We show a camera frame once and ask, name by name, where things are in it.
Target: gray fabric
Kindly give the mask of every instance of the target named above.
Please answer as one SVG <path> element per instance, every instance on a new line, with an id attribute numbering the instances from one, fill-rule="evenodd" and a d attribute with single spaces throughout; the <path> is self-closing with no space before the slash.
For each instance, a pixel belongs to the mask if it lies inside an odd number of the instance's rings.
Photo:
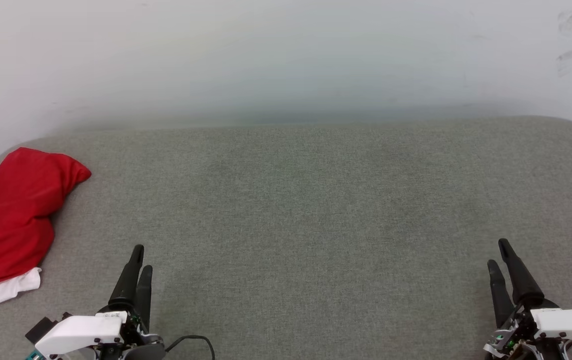
<path id="1" fill-rule="evenodd" d="M 41 317 L 105 305 L 137 243 L 155 269 L 152 330 L 205 335 L 222 360 L 480 359 L 500 237 L 572 308 L 569 121 L 91 132 L 24 146 L 92 177 L 53 216 L 40 289 L 0 305 L 0 359 L 28 355 L 23 334 Z M 208 348 L 187 341 L 167 358 L 205 360 Z"/>

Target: gray fabric surface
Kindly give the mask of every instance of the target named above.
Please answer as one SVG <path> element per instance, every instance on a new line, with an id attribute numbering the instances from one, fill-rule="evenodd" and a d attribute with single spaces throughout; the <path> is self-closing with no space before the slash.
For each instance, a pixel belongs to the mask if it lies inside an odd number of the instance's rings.
<path id="1" fill-rule="evenodd" d="M 0 305 L 0 359 L 30 353 L 23 334 L 41 317 L 105 305 L 137 243 L 155 269 L 152 330 L 168 343 L 205 335 L 222 360 L 482 359 L 500 237 L 572 308 L 569 121 L 92 132 L 24 146 L 70 155 L 92 177 L 53 216 L 41 288 Z M 186 341 L 167 358 L 208 354 Z"/>

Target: black cable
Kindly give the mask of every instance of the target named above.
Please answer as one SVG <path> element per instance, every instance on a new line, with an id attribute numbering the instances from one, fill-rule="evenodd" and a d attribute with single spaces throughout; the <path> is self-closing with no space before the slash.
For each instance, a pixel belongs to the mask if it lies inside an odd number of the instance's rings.
<path id="1" fill-rule="evenodd" d="M 212 360 L 215 360 L 215 349 L 212 347 L 210 340 L 208 340 L 207 337 L 201 336 L 201 335 L 186 335 L 185 337 L 182 336 L 182 337 L 178 338 L 177 340 L 175 340 L 172 344 L 170 344 L 170 346 L 168 346 L 165 351 L 166 352 L 171 351 L 172 348 L 174 348 L 175 346 L 177 346 L 177 344 L 179 344 L 180 342 L 182 342 L 183 340 L 186 340 L 186 339 L 206 340 L 206 342 L 208 343 L 208 347 L 210 348 L 210 355 L 212 355 Z"/>

